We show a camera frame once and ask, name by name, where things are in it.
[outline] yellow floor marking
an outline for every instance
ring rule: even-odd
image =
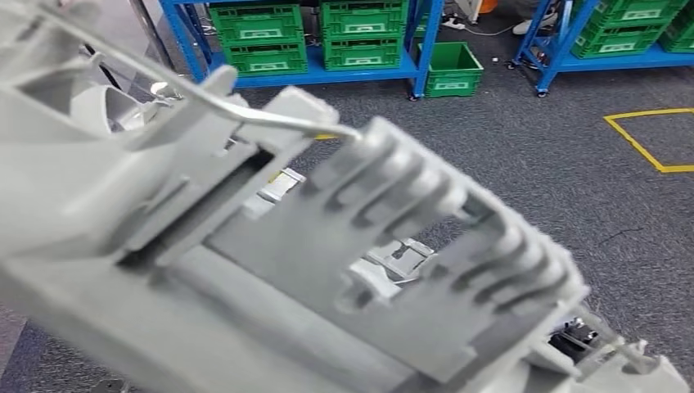
[[[640,112],[629,112],[629,113],[620,113],[618,115],[609,115],[605,116],[603,119],[612,126],[613,129],[617,130],[618,133],[624,137],[629,143],[631,143],[631,146],[633,146],[636,151],[641,153],[642,156],[648,160],[656,169],[658,169],[661,173],[664,174],[669,174],[669,173],[676,173],[676,172],[694,172],[694,165],[662,165],[660,161],[658,161],[648,150],[646,150],[645,147],[641,146],[641,143],[637,142],[636,139],[634,139],[627,130],[622,128],[621,125],[617,124],[615,120],[618,119],[627,119],[630,117],[639,117],[639,116],[650,116],[650,115],[668,115],[668,114],[673,114],[673,113],[687,113],[690,112],[694,115],[694,108],[676,108],[676,109],[659,109],[655,111],[640,111]]]

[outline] crate label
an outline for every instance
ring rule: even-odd
[[[241,39],[271,38],[271,37],[281,37],[281,36],[282,36],[282,31],[280,29],[241,30]]]
[[[647,11],[627,11],[622,16],[621,20],[638,20],[660,18],[662,10],[647,10]]]
[[[467,88],[470,86],[468,82],[459,82],[457,84],[435,84],[434,90],[453,90],[455,88]]]
[[[360,66],[364,64],[380,64],[383,60],[380,56],[375,57],[347,57],[345,58],[345,66]]]
[[[384,23],[374,23],[370,25],[345,25],[343,33],[374,33],[385,31]]]
[[[615,45],[603,45],[600,53],[631,51],[636,47],[636,43],[619,43]]]
[[[270,70],[289,70],[289,65],[286,61],[280,61],[279,63],[259,63],[251,64],[251,71],[270,71]]]

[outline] green storage bin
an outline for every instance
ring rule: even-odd
[[[421,22],[419,22],[419,26],[417,26],[417,29],[414,31],[415,38],[424,38],[424,33],[426,33],[426,23],[428,20],[429,14],[424,14],[421,17]]]
[[[602,28],[667,25],[689,0],[601,0],[590,23]],[[575,0],[577,12],[584,0]]]
[[[324,41],[401,37],[407,23],[408,0],[321,2]]]
[[[483,70],[467,43],[435,43],[424,96],[472,96]]]
[[[323,43],[326,70],[397,68],[402,51],[402,37]]]
[[[223,50],[227,63],[235,66],[239,75],[283,75],[308,71],[303,43],[225,47]]]
[[[576,39],[571,53],[579,58],[637,55],[660,37],[667,25],[605,29],[588,23]]]
[[[210,16],[224,47],[304,41],[298,2],[217,2]]]
[[[694,53],[694,2],[674,18],[659,41],[667,52]]]

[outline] blue shelf frame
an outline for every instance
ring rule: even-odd
[[[540,78],[535,88],[539,96],[549,92],[549,85],[561,72],[694,66],[694,53],[668,53],[658,43],[640,55],[579,59],[571,53],[571,47],[600,0],[586,0],[573,20],[571,9],[574,6],[574,0],[563,0],[563,2],[564,7],[558,21],[557,32],[552,37],[538,37],[540,21],[552,4],[552,0],[541,1],[535,11],[528,34],[523,38],[518,52],[511,60],[513,66],[519,66],[525,59],[538,67]],[[548,64],[544,64],[537,58],[532,52],[533,47],[547,56]]]
[[[248,0],[159,0],[164,17],[176,38],[178,48],[196,82],[201,82],[215,68],[225,64],[221,52],[212,52],[205,40],[200,19],[194,7],[195,4],[206,2],[241,2]],[[405,48],[398,68],[380,70],[341,70],[328,71],[323,67],[322,48],[308,47],[309,71],[303,74],[241,76],[236,82],[236,88],[257,88],[270,86],[287,86],[290,84],[332,84],[340,82],[358,82],[365,80],[410,79],[412,81],[413,97],[423,97],[426,87],[426,76],[439,29],[439,18],[430,17],[426,23],[426,32],[422,39],[422,47],[417,59],[408,55],[412,49],[412,41],[419,21],[425,13],[441,15],[444,0],[410,0],[408,23],[405,29]],[[197,47],[203,54],[203,60],[196,56]]]

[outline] gray plastic part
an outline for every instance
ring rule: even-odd
[[[6,43],[22,56],[0,52],[0,297],[139,386],[688,391],[665,358],[637,375],[621,355],[574,366],[550,347],[546,333],[588,292],[570,253],[388,121],[304,183],[268,187],[310,134],[195,99],[133,107],[143,122],[124,121],[109,114],[133,103],[109,111],[106,90],[84,80],[94,63],[76,56],[80,41],[34,28]],[[250,113],[228,96],[235,78],[221,67],[202,88]],[[90,88],[93,100],[77,99]],[[264,110],[315,122],[304,131],[338,122],[298,88]],[[109,117],[128,127],[106,132]],[[409,239],[450,216],[465,231],[440,252]],[[418,255],[398,260],[393,242]],[[397,287],[382,266],[417,280]]]
[[[380,239],[413,235],[468,201],[473,214],[485,215],[480,224],[441,251],[429,273],[392,304],[376,294],[360,295],[369,302],[340,298],[353,293],[345,270]],[[539,307],[546,316],[553,302],[585,293],[566,251],[382,119],[266,215],[233,216],[205,244],[440,382],[478,356],[471,342],[503,314]],[[349,301],[357,309],[341,308]]]

